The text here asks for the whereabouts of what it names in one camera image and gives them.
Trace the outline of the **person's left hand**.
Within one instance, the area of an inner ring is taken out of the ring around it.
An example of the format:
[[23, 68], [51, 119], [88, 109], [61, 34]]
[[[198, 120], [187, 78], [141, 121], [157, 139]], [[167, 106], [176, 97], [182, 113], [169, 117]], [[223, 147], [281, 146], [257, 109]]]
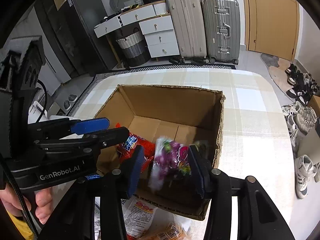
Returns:
[[[7, 184], [0, 192], [1, 201], [6, 210], [13, 216], [21, 217], [23, 208], [14, 189]], [[50, 187], [38, 191], [35, 194], [35, 200], [37, 205], [35, 216], [44, 225], [53, 212], [53, 189]]]

